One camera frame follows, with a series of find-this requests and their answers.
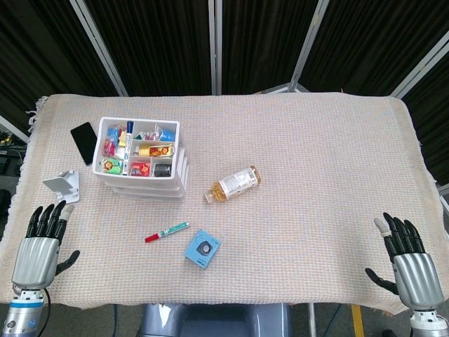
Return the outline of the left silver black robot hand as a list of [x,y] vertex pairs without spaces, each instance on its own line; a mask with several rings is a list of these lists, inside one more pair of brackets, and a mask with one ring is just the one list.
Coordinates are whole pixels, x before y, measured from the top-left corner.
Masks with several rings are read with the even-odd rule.
[[78,260],[80,251],[60,262],[60,247],[74,206],[66,201],[40,206],[32,214],[25,238],[20,242],[12,283],[21,291],[42,290]]

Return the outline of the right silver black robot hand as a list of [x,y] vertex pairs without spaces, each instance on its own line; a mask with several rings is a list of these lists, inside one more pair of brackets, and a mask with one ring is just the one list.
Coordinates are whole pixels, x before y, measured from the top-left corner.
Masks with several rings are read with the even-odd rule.
[[394,272],[393,282],[367,267],[365,273],[379,287],[397,295],[411,310],[429,311],[444,302],[436,267],[426,252],[417,228],[409,220],[383,213],[374,223],[383,238]]

